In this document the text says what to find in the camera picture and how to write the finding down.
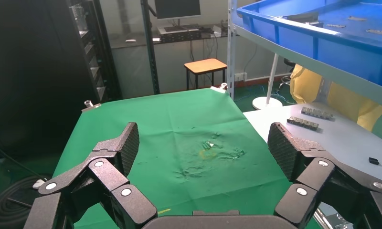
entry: wrinkled green fabric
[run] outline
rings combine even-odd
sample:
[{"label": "wrinkled green fabric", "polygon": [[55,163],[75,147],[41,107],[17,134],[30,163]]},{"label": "wrinkled green fabric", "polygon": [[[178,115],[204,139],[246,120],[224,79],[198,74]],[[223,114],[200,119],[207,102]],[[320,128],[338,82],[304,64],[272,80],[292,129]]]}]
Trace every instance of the wrinkled green fabric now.
[{"label": "wrinkled green fabric", "polygon": [[[137,122],[140,137],[128,178],[164,211],[160,216],[231,209],[273,214],[290,186],[230,97],[210,89],[116,101],[83,113],[54,175],[81,163],[97,142],[117,137],[128,122]],[[116,228],[99,204],[75,226]]]}]

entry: white table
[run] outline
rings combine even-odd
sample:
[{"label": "white table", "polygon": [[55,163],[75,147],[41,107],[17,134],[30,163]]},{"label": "white table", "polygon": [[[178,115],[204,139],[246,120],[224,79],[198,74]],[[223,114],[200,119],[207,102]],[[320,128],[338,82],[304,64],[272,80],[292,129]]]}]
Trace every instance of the white table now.
[{"label": "white table", "polygon": [[[304,106],[330,112],[334,114],[334,120],[329,121],[301,114]],[[294,136],[316,141],[340,162],[382,180],[382,139],[324,104],[297,104],[267,108],[245,112],[244,115],[266,142],[270,125],[280,122]],[[320,131],[315,132],[287,123],[287,119],[291,116],[318,123]],[[369,163],[369,157],[378,159],[380,164],[376,166]]]}]

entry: black pole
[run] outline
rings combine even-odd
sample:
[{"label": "black pole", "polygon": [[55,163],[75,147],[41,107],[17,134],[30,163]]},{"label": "black pole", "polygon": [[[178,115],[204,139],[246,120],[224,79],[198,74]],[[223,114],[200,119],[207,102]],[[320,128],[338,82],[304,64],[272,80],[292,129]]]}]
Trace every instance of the black pole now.
[{"label": "black pole", "polygon": [[148,4],[148,0],[140,0],[140,5],[142,6],[143,25],[145,27],[146,45],[148,47],[148,53],[149,53],[149,62],[150,62],[149,64],[150,64],[150,72],[152,75],[153,90],[154,90],[154,94],[160,94],[159,79],[157,77],[157,68],[156,68],[156,57],[154,54],[154,47],[153,47],[152,26],[150,23],[150,16],[149,16],[150,6]]}]

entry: white shelf frame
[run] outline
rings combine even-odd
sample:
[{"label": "white shelf frame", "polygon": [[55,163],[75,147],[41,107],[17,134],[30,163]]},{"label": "white shelf frame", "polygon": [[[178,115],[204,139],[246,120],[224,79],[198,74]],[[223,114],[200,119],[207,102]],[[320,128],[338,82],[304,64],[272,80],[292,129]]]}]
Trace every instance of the white shelf frame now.
[{"label": "white shelf frame", "polygon": [[304,56],[290,49],[284,48],[274,42],[271,42],[263,37],[251,33],[250,31],[247,31],[243,28],[242,19],[239,18],[236,13],[237,0],[228,0],[228,5],[227,83],[228,91],[232,99],[234,98],[234,63],[236,52],[235,39],[237,34],[321,75],[322,82],[320,84],[321,86],[319,87],[318,97],[316,99],[317,102],[326,104],[331,82],[334,82],[382,105],[382,86],[379,86],[375,83],[362,79],[356,75],[345,72],[323,62]]}]

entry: computer monitor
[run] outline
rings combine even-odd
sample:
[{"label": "computer monitor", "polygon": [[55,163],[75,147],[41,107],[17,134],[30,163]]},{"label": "computer monitor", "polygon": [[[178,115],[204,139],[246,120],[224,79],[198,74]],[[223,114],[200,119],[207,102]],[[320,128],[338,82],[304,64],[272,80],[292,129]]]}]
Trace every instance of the computer monitor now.
[{"label": "computer monitor", "polygon": [[200,0],[155,0],[157,19],[170,20],[201,15]]}]

